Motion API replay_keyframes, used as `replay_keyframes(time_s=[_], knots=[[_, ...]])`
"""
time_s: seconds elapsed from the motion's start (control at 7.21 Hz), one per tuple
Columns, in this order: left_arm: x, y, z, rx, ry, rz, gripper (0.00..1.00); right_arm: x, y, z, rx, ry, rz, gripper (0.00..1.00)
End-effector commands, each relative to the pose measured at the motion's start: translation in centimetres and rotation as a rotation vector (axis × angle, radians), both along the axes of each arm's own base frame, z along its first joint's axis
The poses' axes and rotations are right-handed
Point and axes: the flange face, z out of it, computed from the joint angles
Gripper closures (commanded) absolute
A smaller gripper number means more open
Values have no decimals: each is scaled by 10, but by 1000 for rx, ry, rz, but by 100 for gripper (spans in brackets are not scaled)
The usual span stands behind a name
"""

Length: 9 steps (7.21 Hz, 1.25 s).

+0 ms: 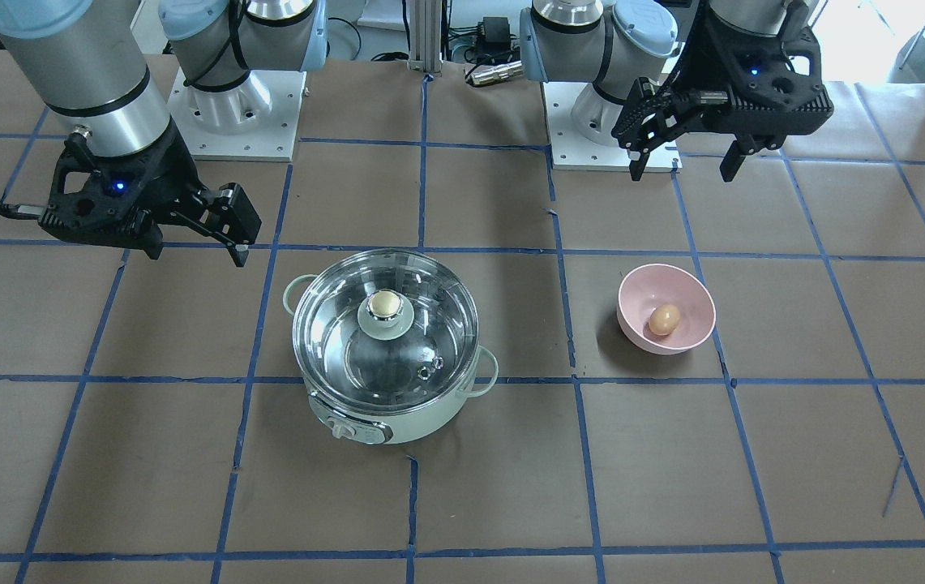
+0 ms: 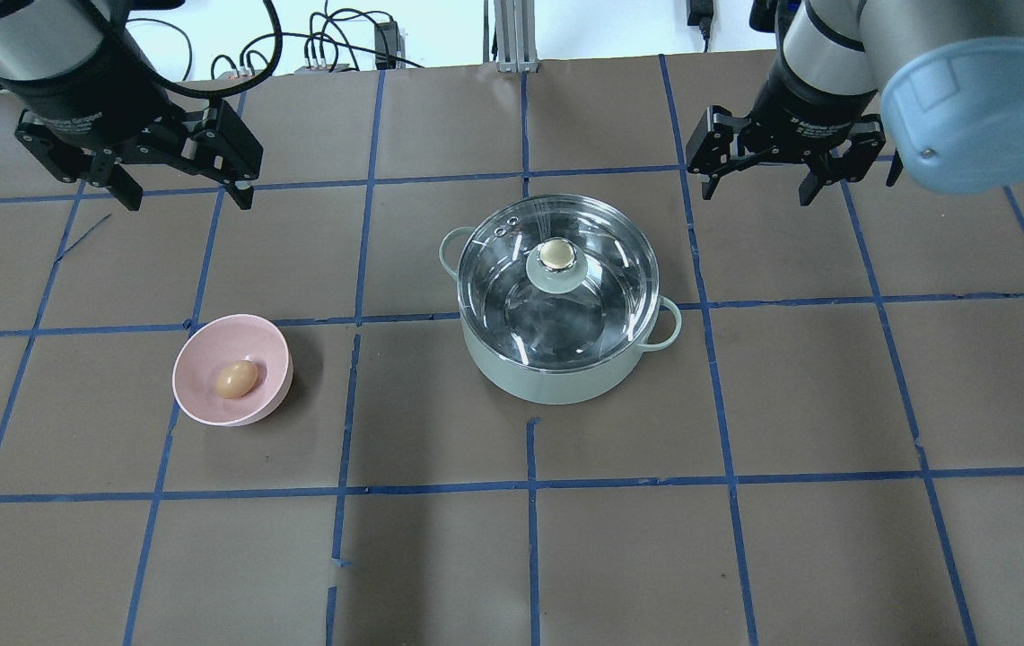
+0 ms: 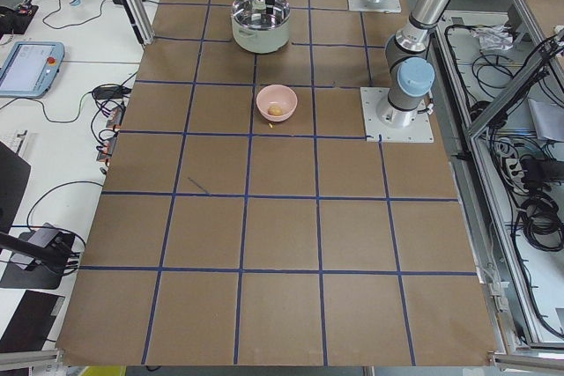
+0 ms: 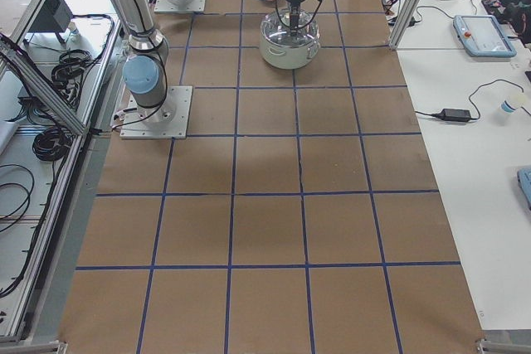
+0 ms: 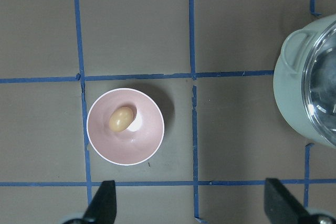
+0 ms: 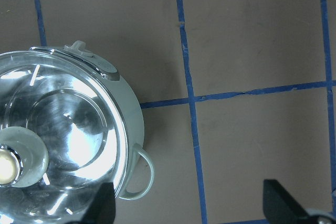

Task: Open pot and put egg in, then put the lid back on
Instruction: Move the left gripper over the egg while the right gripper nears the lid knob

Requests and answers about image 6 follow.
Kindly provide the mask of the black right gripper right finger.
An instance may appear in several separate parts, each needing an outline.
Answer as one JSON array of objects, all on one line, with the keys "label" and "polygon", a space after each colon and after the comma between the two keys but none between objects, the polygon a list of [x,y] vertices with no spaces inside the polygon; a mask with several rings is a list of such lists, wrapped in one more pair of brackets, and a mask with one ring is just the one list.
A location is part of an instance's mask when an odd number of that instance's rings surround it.
[{"label": "black right gripper right finger", "polygon": [[263,213],[271,224],[315,223],[303,207],[275,179],[263,182]]}]

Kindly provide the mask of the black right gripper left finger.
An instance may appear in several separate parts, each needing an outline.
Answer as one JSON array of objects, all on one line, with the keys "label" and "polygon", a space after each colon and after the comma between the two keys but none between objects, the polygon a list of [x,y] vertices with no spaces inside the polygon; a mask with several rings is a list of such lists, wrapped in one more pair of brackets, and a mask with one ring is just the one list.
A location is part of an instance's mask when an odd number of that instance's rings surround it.
[{"label": "black right gripper left finger", "polygon": [[102,183],[86,213],[76,223],[114,223],[115,203],[114,184]]}]

